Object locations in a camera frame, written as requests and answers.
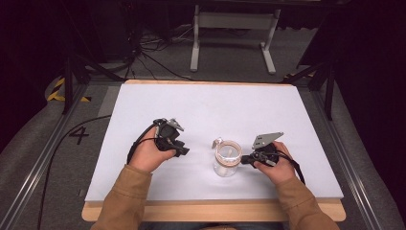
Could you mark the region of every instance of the glass jar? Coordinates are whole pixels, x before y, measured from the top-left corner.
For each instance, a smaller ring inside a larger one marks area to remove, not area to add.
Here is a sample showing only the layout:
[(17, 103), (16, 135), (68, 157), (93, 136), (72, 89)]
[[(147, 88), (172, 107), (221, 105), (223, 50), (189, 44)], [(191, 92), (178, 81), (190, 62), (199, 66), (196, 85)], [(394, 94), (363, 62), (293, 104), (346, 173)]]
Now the glass jar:
[(242, 150), (234, 141), (223, 141), (217, 138), (213, 142), (215, 148), (213, 168), (217, 175), (222, 177), (232, 176), (237, 171), (241, 161)]

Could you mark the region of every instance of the brown jacket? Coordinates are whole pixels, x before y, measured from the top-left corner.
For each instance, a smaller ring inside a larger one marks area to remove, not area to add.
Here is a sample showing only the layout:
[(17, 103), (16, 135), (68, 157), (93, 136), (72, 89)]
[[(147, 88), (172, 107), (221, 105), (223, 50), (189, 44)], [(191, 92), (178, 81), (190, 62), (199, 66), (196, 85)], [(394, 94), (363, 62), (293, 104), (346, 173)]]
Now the brown jacket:
[[(152, 174), (124, 166), (113, 189), (104, 200), (92, 230), (138, 229), (143, 219)], [(339, 229), (317, 205), (314, 195), (298, 179), (277, 185), (279, 199), (289, 215), (291, 230)]]

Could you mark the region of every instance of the hazard stripe tape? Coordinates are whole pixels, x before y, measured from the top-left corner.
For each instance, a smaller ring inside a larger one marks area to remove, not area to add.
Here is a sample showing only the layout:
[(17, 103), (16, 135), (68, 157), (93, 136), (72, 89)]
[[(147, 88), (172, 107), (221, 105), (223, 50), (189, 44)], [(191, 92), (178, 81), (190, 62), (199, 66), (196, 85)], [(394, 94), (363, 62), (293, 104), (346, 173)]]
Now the hazard stripe tape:
[[(59, 91), (60, 87), (62, 87), (62, 84), (65, 83), (65, 78), (60, 77), (59, 80), (56, 82), (54, 89), (52, 90), (50, 96), (48, 96), (48, 101), (60, 101), (60, 102), (65, 102), (65, 97), (59, 96), (57, 92)], [(81, 102), (83, 103), (90, 103), (92, 101), (92, 97), (82, 97), (80, 99)]]

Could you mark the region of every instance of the person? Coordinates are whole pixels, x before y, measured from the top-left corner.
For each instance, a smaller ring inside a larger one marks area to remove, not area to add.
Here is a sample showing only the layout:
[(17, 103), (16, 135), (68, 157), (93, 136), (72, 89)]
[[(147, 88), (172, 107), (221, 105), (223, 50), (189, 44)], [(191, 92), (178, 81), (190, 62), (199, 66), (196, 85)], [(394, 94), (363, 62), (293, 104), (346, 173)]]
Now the person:
[[(155, 127), (146, 133), (143, 139), (153, 138), (154, 133)], [(287, 147), (282, 142), (274, 142), (274, 145), (277, 150), (291, 157)], [(153, 140), (140, 143), (135, 149), (129, 164), (124, 165), (112, 190), (106, 196), (100, 216), (91, 229), (139, 229), (140, 227), (169, 229), (169, 226), (172, 229), (186, 229), (187, 223), (142, 224), (152, 172), (163, 162), (171, 159), (174, 154), (174, 150), (159, 151)], [(313, 193), (296, 177), (293, 166), (286, 159), (281, 158), (274, 167), (268, 167), (260, 162), (254, 164), (276, 185), (281, 206), (288, 214), (291, 230), (339, 229), (337, 224), (322, 212)], [(189, 223), (191, 227), (189, 229), (212, 226), (209, 223), (201, 224), (196, 227), (196, 223)], [(258, 229), (247, 227), (247, 224), (241, 228), (238, 226), (232, 227), (236, 229)]]

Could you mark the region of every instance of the white metal stand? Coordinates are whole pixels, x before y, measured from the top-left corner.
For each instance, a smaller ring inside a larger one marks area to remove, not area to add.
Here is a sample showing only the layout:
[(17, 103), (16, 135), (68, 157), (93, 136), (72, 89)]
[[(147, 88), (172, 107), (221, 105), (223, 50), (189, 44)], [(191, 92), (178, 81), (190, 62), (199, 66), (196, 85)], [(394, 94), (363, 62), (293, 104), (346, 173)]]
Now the white metal stand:
[(278, 24), (280, 10), (273, 14), (227, 13), (227, 12), (200, 12), (199, 6), (194, 8), (194, 41), (192, 49), (191, 71), (196, 72), (199, 61), (199, 28), (233, 28), (267, 30), (268, 37), (260, 44), (266, 67), (269, 74), (275, 74), (275, 65), (272, 61), (269, 47)]

